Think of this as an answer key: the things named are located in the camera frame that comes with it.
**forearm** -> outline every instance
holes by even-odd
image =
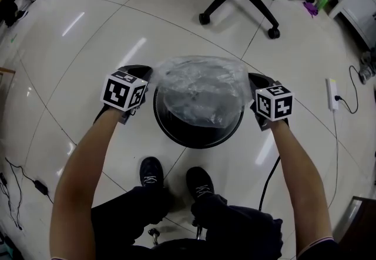
[[[55,193],[55,203],[92,203],[105,162],[107,147],[121,116],[117,110],[104,112],[69,158]]]
[[[315,165],[288,125],[281,120],[271,123],[271,129],[294,209],[300,251],[315,239],[331,236],[324,186]]]
[[[56,189],[50,230],[51,257],[95,259],[91,206],[107,147],[121,116],[104,112],[69,158]]]

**shoelace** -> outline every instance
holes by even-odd
[[[196,187],[197,197],[200,197],[201,195],[203,195],[205,193],[212,193],[212,191],[210,190],[208,185]]]
[[[144,177],[143,182],[148,184],[154,184],[157,182],[157,177],[155,175],[151,175],[150,177]]]

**green bottle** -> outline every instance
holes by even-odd
[[[315,7],[317,8],[318,11],[320,11],[321,9],[323,9],[325,4],[327,4],[327,2],[328,0],[318,0],[315,4]]]

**clear plastic bag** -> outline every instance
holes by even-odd
[[[252,94],[240,60],[184,56],[163,62],[153,80],[167,109],[194,126],[226,128]]]

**black round bin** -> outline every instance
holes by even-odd
[[[171,140],[182,146],[198,149],[217,146],[230,138],[239,127],[244,112],[243,107],[233,122],[223,129],[192,126],[168,111],[163,101],[163,93],[158,91],[158,87],[154,93],[153,107],[160,128]]]

